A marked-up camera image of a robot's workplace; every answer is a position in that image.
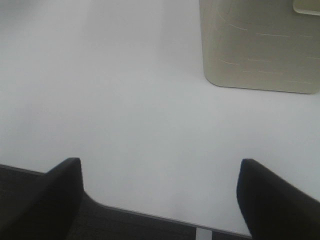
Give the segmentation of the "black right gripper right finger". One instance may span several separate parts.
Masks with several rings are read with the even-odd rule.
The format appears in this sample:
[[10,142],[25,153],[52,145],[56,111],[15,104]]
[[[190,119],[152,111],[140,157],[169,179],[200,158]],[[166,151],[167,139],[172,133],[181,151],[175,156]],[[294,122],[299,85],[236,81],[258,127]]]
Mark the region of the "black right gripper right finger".
[[318,240],[320,203],[254,159],[241,161],[236,198],[254,240]]

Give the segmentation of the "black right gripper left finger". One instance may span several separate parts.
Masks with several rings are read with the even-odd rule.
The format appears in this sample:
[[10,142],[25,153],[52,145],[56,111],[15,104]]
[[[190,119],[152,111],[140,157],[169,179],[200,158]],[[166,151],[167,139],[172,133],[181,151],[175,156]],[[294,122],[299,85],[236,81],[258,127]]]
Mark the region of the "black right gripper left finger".
[[84,194],[81,160],[68,158],[0,202],[2,240],[64,240]]

